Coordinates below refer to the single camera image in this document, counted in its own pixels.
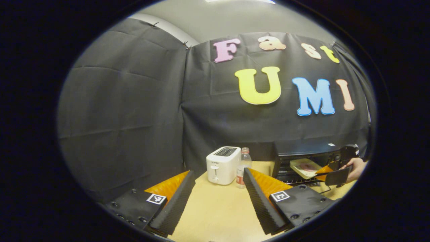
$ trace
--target plastic bottle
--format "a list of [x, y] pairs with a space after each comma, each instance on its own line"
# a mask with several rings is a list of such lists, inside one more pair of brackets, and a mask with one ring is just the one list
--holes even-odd
[[237, 167], [236, 171], [236, 183], [237, 187], [243, 189], [245, 188], [245, 183], [243, 182], [243, 171], [246, 167], [251, 168], [252, 159], [249, 155], [249, 148], [243, 147], [241, 151], [241, 157], [239, 166]]

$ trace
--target screw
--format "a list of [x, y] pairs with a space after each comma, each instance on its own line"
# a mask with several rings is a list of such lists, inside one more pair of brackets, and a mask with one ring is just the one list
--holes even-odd
[[144, 217], [140, 217], [140, 218], [139, 218], [139, 221], [141, 221], [142, 223], [146, 223], [146, 222], [148, 222], [148, 220], [146, 220], [146, 218], [144, 218]]

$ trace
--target human hand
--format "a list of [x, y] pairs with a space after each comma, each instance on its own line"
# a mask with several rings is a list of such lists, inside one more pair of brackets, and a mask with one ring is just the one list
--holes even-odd
[[352, 158], [346, 165], [340, 168], [345, 169], [348, 166], [353, 166], [351, 172], [348, 175], [346, 183], [350, 183], [354, 180], [357, 180], [361, 173], [363, 172], [364, 168], [367, 165], [367, 162], [365, 163], [361, 158]]

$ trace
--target black fabric backdrop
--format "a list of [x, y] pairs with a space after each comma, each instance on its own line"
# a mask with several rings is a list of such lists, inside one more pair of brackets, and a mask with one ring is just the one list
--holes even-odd
[[[284, 50], [262, 50], [258, 38], [275, 36]], [[213, 43], [239, 38], [233, 60], [215, 63]], [[301, 43], [314, 46], [321, 60]], [[333, 50], [340, 64], [319, 49]], [[282, 93], [268, 105], [239, 94], [234, 73], [256, 69], [258, 92], [269, 90], [261, 68], [276, 66]], [[293, 78], [330, 82], [335, 114], [299, 116]], [[337, 79], [348, 82], [355, 105], [345, 111]], [[81, 186], [96, 200], [130, 188], [145, 189], [185, 169], [206, 171], [206, 156], [221, 146], [248, 146], [254, 160], [273, 159], [275, 140], [369, 133], [374, 104], [364, 71], [334, 43], [286, 33], [248, 33], [186, 47], [169, 33], [126, 19], [99, 37], [77, 60], [65, 81], [58, 109], [64, 158]]]

